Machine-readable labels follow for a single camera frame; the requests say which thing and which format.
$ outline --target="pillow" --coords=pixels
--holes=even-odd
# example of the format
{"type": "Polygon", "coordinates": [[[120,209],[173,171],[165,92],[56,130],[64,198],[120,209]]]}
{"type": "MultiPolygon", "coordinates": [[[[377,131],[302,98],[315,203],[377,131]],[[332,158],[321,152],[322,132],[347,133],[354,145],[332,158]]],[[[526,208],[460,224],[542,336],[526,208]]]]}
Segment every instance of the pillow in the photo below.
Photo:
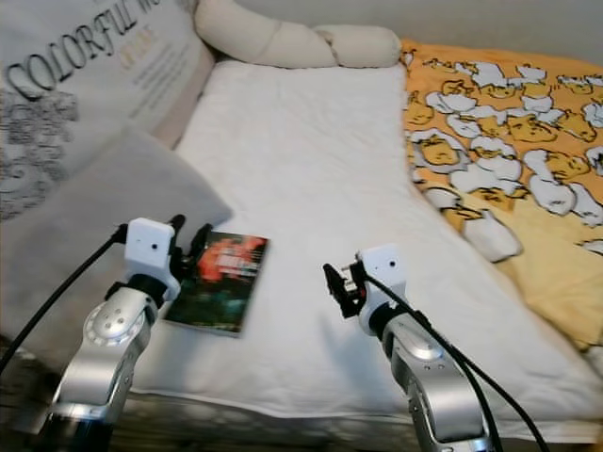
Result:
{"type": "Polygon", "coordinates": [[[395,33],[378,26],[324,25],[315,30],[281,22],[233,0],[202,0],[195,14],[199,36],[229,57],[282,68],[389,67],[398,64],[395,33]]]}
{"type": "Polygon", "coordinates": [[[382,68],[399,61],[400,40],[381,26],[321,25],[315,31],[331,45],[337,63],[346,68],[382,68]]]}
{"type": "MultiPolygon", "coordinates": [[[[88,168],[39,208],[2,224],[2,334],[14,337],[51,293],[107,238],[133,218],[187,216],[188,245],[206,222],[230,216],[203,177],[156,139],[126,129],[88,168]]],[[[61,370],[81,342],[83,321],[123,279],[122,245],[114,245],[50,310],[24,346],[61,370]]]]}
{"type": "Polygon", "coordinates": [[[214,64],[190,0],[3,0],[2,220],[40,205],[125,121],[171,146],[214,64]]]}

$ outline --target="cylindrical bolster pillow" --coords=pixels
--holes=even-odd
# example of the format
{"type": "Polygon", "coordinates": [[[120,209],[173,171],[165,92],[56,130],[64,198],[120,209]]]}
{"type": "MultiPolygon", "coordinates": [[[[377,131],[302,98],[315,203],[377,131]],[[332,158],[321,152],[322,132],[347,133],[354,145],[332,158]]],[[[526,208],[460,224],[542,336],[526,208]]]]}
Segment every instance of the cylindrical bolster pillow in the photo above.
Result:
{"type": "Polygon", "coordinates": [[[312,30],[264,17],[234,0],[201,0],[195,24],[205,42],[247,63],[291,69],[379,68],[399,61],[398,37],[378,26],[323,25],[312,30]]]}
{"type": "Polygon", "coordinates": [[[333,49],[337,63],[347,68],[384,68],[399,62],[396,33],[380,26],[321,25],[314,28],[333,49]]]}
{"type": "Polygon", "coordinates": [[[233,0],[202,0],[199,36],[230,57],[282,68],[336,66],[329,44],[305,25],[276,21],[233,0]]]}

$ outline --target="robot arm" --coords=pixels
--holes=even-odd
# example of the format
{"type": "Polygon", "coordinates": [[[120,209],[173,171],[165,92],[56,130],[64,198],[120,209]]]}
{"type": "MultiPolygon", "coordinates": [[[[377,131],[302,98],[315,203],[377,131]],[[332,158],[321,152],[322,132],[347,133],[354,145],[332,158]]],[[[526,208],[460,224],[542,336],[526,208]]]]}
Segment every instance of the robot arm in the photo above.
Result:
{"type": "Polygon", "coordinates": [[[106,301],[86,319],[82,345],[58,386],[35,451],[108,450],[158,309],[180,292],[171,263],[183,223],[182,216],[172,224],[145,218],[129,223],[125,243],[129,281],[116,282],[106,301]]]}
{"type": "Polygon", "coordinates": [[[362,329],[381,341],[394,379],[409,397],[421,449],[491,451],[481,405],[466,375],[408,310],[367,281],[367,276],[381,281],[405,299],[404,272],[396,248],[359,252],[348,267],[348,281],[332,266],[325,265],[324,270],[344,317],[358,315],[362,329]]]}

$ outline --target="gray pillow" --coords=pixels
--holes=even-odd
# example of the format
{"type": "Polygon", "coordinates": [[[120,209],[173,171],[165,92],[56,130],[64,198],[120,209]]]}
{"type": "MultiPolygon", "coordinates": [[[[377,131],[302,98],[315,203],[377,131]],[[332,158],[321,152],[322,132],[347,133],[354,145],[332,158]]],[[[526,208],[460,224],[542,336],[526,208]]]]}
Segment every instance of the gray pillow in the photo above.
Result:
{"type": "MultiPolygon", "coordinates": [[[[37,209],[2,224],[2,334],[13,338],[51,293],[133,218],[187,216],[178,244],[231,211],[203,177],[154,138],[125,130],[88,168],[37,209]]],[[[61,370],[79,347],[83,321],[123,278],[123,245],[114,247],[57,302],[24,346],[61,370]]]]}

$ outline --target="bed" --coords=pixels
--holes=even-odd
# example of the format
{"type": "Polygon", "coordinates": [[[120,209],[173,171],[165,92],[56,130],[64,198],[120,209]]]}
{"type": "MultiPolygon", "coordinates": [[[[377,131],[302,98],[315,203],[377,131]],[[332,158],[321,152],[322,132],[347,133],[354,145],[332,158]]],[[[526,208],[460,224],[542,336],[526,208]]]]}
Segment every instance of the bed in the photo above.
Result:
{"type": "MultiPolygon", "coordinates": [[[[388,242],[402,250],[409,300],[516,396],[548,441],[595,441],[593,370],[414,188],[399,127],[404,79],[401,65],[217,65],[176,152],[233,208],[219,230],[269,237],[269,258],[242,337],[159,322],[117,441],[145,425],[155,443],[250,440],[261,429],[276,443],[416,445],[378,342],[341,318],[321,273],[324,262],[343,266],[388,242]]],[[[529,439],[488,394],[501,434],[529,439]]]]}

